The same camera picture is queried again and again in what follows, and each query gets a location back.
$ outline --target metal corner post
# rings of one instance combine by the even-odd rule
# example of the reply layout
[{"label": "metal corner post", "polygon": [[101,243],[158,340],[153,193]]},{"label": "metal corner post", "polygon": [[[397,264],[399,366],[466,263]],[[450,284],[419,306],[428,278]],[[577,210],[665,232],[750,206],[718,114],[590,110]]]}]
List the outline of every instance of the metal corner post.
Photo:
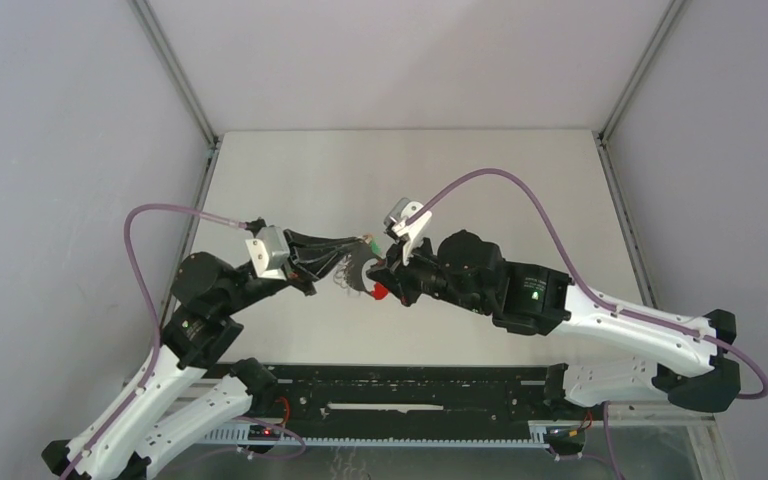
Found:
[{"label": "metal corner post", "polygon": [[623,195],[617,172],[611,162],[611,155],[608,146],[599,135],[594,132],[596,141],[596,150],[599,152],[599,160],[602,162],[602,169],[605,172],[605,179],[608,182],[608,191],[611,194],[611,200],[614,202],[614,210],[617,212],[617,219],[620,222],[620,230],[625,240],[628,256],[631,259],[631,268],[634,270],[634,278],[637,280],[637,288],[640,290],[640,297],[643,304],[652,308],[658,308],[658,301],[655,291],[652,288],[652,281],[646,269],[646,262],[643,260],[643,253],[640,251],[640,243],[637,239],[637,233],[631,215],[628,212],[625,196]]},{"label": "metal corner post", "polygon": [[163,64],[163,68],[169,74],[169,78],[181,96],[181,101],[184,102],[196,125],[198,125],[208,146],[214,147],[218,142],[218,136],[210,125],[210,121],[207,119],[207,115],[204,113],[204,109],[198,97],[196,97],[192,85],[190,85],[187,76],[184,74],[184,70],[181,68],[175,52],[172,51],[169,40],[163,33],[163,29],[160,28],[160,22],[157,20],[154,9],[151,8],[148,0],[129,0],[128,3],[140,22],[140,26],[143,27],[143,31],[154,48],[157,57]]},{"label": "metal corner post", "polygon": [[641,55],[640,60],[634,67],[634,71],[632,71],[631,77],[628,79],[628,82],[626,82],[620,97],[617,99],[617,103],[614,104],[611,114],[608,116],[605,125],[599,132],[600,138],[604,142],[607,143],[611,136],[613,136],[617,129],[617,125],[619,125],[626,109],[628,109],[631,100],[634,98],[635,92],[640,87],[643,78],[654,63],[658,53],[661,51],[665,40],[678,24],[681,14],[689,3],[689,0],[670,1],[667,10],[661,16],[661,20],[655,28],[655,33],[652,34],[652,38],[650,38],[649,43],[646,44],[646,48],[643,50],[643,55]]}]

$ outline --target white bracket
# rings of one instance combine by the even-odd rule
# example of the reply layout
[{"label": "white bracket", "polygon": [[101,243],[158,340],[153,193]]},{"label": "white bracket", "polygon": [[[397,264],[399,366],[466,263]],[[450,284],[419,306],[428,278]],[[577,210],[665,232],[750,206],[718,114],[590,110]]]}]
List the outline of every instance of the white bracket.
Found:
[{"label": "white bracket", "polygon": [[[705,317],[674,315],[660,310],[634,305],[618,298],[593,290],[602,300],[618,308],[634,310],[664,321],[697,331],[701,335],[716,336],[717,331]],[[717,347],[711,343],[681,332],[652,325],[622,315],[612,314],[595,305],[578,285],[567,288],[565,308],[572,314],[561,322],[552,335],[584,335],[620,347],[632,355],[645,357],[660,363],[679,375],[695,377],[713,370],[710,361],[717,355]]]},{"label": "white bracket", "polygon": [[658,363],[640,357],[603,365],[570,365],[564,372],[564,397],[580,407],[606,400],[666,401],[667,394],[652,385]]},{"label": "white bracket", "polygon": [[431,221],[431,212],[425,212],[415,222],[410,225],[407,224],[408,219],[414,216],[421,208],[421,203],[403,198],[396,204],[396,207],[390,212],[388,217],[389,222],[392,222],[392,226],[389,227],[390,230],[405,242],[402,246],[402,263],[405,265],[410,261],[413,250],[425,238],[425,229]]},{"label": "white bracket", "polygon": [[[204,369],[195,367],[179,370],[177,367],[179,361],[169,347],[165,345],[161,347],[154,374],[145,387],[138,388],[137,384],[148,368],[148,358],[107,410],[88,429],[69,442],[67,458],[70,461],[78,452],[83,452],[83,458],[75,467],[78,475],[104,480],[116,478],[122,472],[145,432],[157,422],[181,393],[206,372]],[[137,397],[128,405],[128,408],[110,425],[92,450],[82,450],[96,429],[113,414],[131,392],[136,392]]]},{"label": "white bracket", "polygon": [[210,391],[156,424],[136,447],[137,455],[151,459],[146,478],[156,477],[172,459],[212,430],[244,415],[251,404],[246,385],[226,375]]}]

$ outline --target white wall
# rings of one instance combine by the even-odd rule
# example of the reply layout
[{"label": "white wall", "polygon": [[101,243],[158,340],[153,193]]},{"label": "white wall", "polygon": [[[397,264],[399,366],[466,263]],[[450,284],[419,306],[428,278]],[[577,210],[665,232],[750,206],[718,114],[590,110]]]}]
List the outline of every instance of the white wall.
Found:
[{"label": "white wall", "polygon": [[587,128],[668,0],[152,5],[217,130]]},{"label": "white wall", "polygon": [[[734,311],[768,372],[768,2],[692,2],[612,145],[663,306]],[[722,421],[740,478],[768,478],[768,399]]]},{"label": "white wall", "polygon": [[[590,285],[640,301],[588,130],[232,132],[222,139],[204,205],[210,212],[235,218],[262,215],[268,222],[308,235],[371,232],[386,250],[392,242],[382,232],[382,212],[386,215],[403,196],[425,202],[449,182],[482,167],[502,168],[531,186]],[[305,203],[313,198],[315,204]],[[536,209],[505,179],[486,176],[470,181],[435,206],[433,213],[425,234],[435,250],[446,237],[466,229],[499,245],[510,261],[566,271]],[[240,232],[203,222],[193,250],[240,265],[250,259],[240,241]],[[246,330],[223,359],[553,365],[631,356],[584,336],[511,335],[487,317],[431,298],[404,308],[394,298],[373,302],[366,296],[347,295],[327,280],[317,283],[316,290],[313,297],[282,292],[278,301],[260,302],[234,315]]]},{"label": "white wall", "polygon": [[[0,2],[0,479],[83,429],[147,351],[127,211],[192,202],[206,146],[126,2]],[[183,219],[136,248],[166,287]]]}]

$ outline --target cable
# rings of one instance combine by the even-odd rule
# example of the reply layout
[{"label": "cable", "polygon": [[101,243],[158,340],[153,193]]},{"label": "cable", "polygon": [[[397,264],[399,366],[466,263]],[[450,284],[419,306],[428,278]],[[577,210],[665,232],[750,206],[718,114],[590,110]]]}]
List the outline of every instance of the cable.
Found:
[{"label": "cable", "polygon": [[126,396],[125,399],[122,400],[122,403],[120,403],[119,406],[117,406],[116,409],[113,411],[113,413],[110,414],[110,416],[104,420],[104,422],[101,424],[101,426],[98,427],[98,429],[96,429],[95,433],[81,447],[77,455],[75,455],[75,458],[72,459],[72,461],[69,462],[69,465],[66,466],[66,469],[63,470],[63,473],[60,474],[59,480],[66,480],[69,477],[69,474],[71,474],[72,471],[75,470],[75,467],[78,465],[81,459],[84,458],[84,452],[92,451],[92,448],[95,446],[98,439],[101,438],[102,435],[104,435],[104,432],[106,432],[110,428],[110,426],[113,425],[113,423],[120,416],[122,416],[122,413],[124,413],[125,410],[128,408],[128,406],[131,405],[131,403],[134,401],[134,398],[136,398],[137,396],[136,391],[140,388],[145,387],[145,384],[148,382],[149,378],[151,378],[151,375],[154,373],[155,366],[157,366],[157,358],[160,355],[160,318],[157,314],[157,311],[154,308],[154,302],[151,300],[151,294],[149,294],[148,292],[148,287],[146,286],[145,279],[143,279],[142,272],[140,271],[140,267],[137,264],[137,257],[136,257],[136,254],[134,253],[134,245],[131,242],[131,224],[133,223],[134,218],[136,218],[137,215],[149,210],[164,210],[168,212],[186,213],[188,215],[194,215],[210,222],[227,225],[232,228],[245,229],[248,226],[248,224],[246,224],[245,222],[240,222],[238,220],[220,217],[219,215],[214,215],[212,213],[205,213],[205,212],[196,210],[194,208],[182,207],[179,205],[170,205],[166,203],[149,203],[146,205],[141,205],[131,210],[130,213],[128,213],[128,216],[125,218],[125,228],[124,228],[125,251],[128,252],[128,261],[131,263],[131,269],[134,271],[134,277],[137,280],[137,284],[140,286],[140,292],[143,295],[143,300],[145,301],[146,307],[148,308],[149,315],[152,320],[151,356],[149,357],[149,362],[148,362],[148,366],[146,367],[146,371],[143,373],[143,376],[140,377],[140,380],[137,382],[137,387],[134,390],[132,390],[130,393],[128,393],[128,396]]},{"label": "cable", "polygon": [[594,460],[596,462],[601,463],[607,468],[613,469],[611,466],[611,462],[608,460],[605,460],[604,458],[600,457],[599,455],[592,455],[589,453],[580,453],[578,455],[559,455],[558,452],[555,451],[554,448],[551,446],[549,447],[549,454],[555,457],[556,462],[566,462],[571,460]]},{"label": "cable", "polygon": [[611,459],[611,468],[614,469],[614,474],[618,480],[623,480],[622,472],[620,472],[620,464],[617,461],[617,455],[614,452],[614,441],[611,439],[611,427],[608,424],[608,406],[611,402],[605,402],[602,404],[602,424],[605,429],[605,444],[608,446],[608,457]]},{"label": "cable", "polygon": [[[610,313],[617,313],[616,305],[606,302],[605,300],[599,298],[599,296],[593,293],[593,290],[591,290],[590,287],[587,286],[587,284],[584,282],[584,279],[581,277],[581,274],[578,273],[578,270],[576,270],[575,265],[573,265],[572,260],[569,257],[569,254],[567,254],[567,251],[564,248],[564,245],[561,243],[561,239],[558,236],[558,232],[555,230],[554,225],[552,225],[552,221],[549,220],[549,215],[546,213],[546,209],[543,208],[543,204],[540,203],[540,200],[537,199],[537,196],[534,195],[534,192],[532,192],[531,189],[528,188],[528,185],[526,185],[525,182],[523,182],[516,175],[510,172],[507,172],[505,170],[501,170],[498,168],[481,168],[473,172],[467,173],[466,175],[450,183],[446,188],[441,190],[440,193],[438,193],[431,200],[429,200],[428,203],[426,203],[422,208],[419,209],[419,211],[417,211],[415,214],[413,214],[410,218],[407,219],[407,221],[405,222],[406,225],[411,225],[414,222],[416,222],[420,217],[422,217],[423,214],[425,214],[425,212],[427,212],[432,207],[434,207],[434,205],[436,205],[437,202],[439,202],[446,195],[451,193],[452,190],[468,182],[469,180],[472,180],[473,178],[476,178],[476,177],[480,177],[482,175],[498,175],[500,177],[507,178],[508,180],[513,182],[516,186],[518,186],[528,196],[528,198],[531,200],[531,203],[534,204],[534,207],[537,209],[537,213],[540,214],[540,218],[543,220],[543,224],[546,225],[546,230],[549,231],[549,236],[552,237],[552,241],[555,243],[555,248],[557,248],[558,253],[561,255],[561,258],[563,259],[564,264],[569,270],[570,276],[572,276],[572,278],[575,280],[575,283],[581,288],[581,290],[584,292],[587,298],[593,301],[593,303],[608,310]],[[651,315],[647,315],[642,312],[622,309],[619,312],[619,315],[622,315],[628,318],[633,318],[635,320],[640,320],[642,322],[650,323],[653,325],[658,325],[660,327],[669,328],[671,330],[683,333],[690,337],[701,339],[709,343],[713,343],[717,347],[720,347],[727,352],[731,352],[732,354],[734,354],[735,357],[743,361],[743,363],[745,363],[755,373],[755,375],[758,376],[758,379],[761,381],[761,390],[754,393],[739,393],[737,394],[737,398],[744,399],[744,400],[757,400],[760,398],[764,398],[768,395],[767,375],[764,373],[761,367],[749,357],[749,355],[745,354],[739,348],[733,345],[730,345],[727,342],[724,342],[716,337],[712,337],[710,335],[703,336],[700,332],[697,332],[696,330],[693,330],[691,328],[687,328],[684,325],[679,325],[666,320],[662,320],[660,318],[653,317]]]},{"label": "cable", "polygon": [[584,420],[581,422],[581,426],[578,428],[582,430],[589,430],[590,427],[592,426],[593,426],[593,412],[591,412],[590,409],[588,408],[587,415],[584,417]]},{"label": "cable", "polygon": [[288,453],[286,455],[266,455],[263,453],[256,453],[252,452],[251,450],[247,450],[241,446],[235,446],[235,447],[224,447],[224,448],[217,448],[215,450],[211,450],[203,455],[199,455],[198,457],[186,462],[182,463],[181,465],[174,465],[169,466],[164,469],[164,471],[167,472],[177,472],[178,470],[184,470],[186,468],[192,467],[193,465],[206,460],[210,457],[213,457],[215,455],[221,455],[224,453],[245,453],[246,455],[250,455],[252,457],[259,457],[259,458],[266,458],[269,460],[290,460],[293,458],[298,457],[299,455],[303,454],[305,450],[307,450],[307,444],[304,442],[304,439],[298,435],[297,433],[293,432],[292,430],[289,430],[287,428],[284,428],[280,425],[275,425],[272,423],[264,422],[263,420],[258,420],[256,418],[249,418],[249,417],[237,417],[238,420],[243,420],[249,423],[254,423],[256,425],[260,425],[261,427],[266,427],[269,429],[276,430],[278,432],[283,432],[295,439],[297,442],[299,442],[299,449],[296,450],[293,453]]},{"label": "cable", "polygon": [[287,397],[278,397],[275,400],[275,403],[282,403],[284,404],[284,418],[281,422],[282,427],[287,426],[287,422],[290,421],[290,402],[287,400]]}]

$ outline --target red object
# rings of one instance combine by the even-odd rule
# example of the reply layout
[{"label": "red object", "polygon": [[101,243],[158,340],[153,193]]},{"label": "red object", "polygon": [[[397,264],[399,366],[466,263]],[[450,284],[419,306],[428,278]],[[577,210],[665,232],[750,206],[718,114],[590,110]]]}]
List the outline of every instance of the red object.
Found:
[{"label": "red object", "polygon": [[375,288],[372,289],[372,298],[376,300],[381,300],[384,297],[386,297],[388,293],[390,292],[386,288],[384,288],[384,285],[381,285],[380,283],[376,283]]},{"label": "red object", "polygon": [[275,403],[284,404],[284,420],[281,422],[281,426],[286,427],[287,422],[290,421],[290,402],[286,397],[278,397],[275,399]]}]

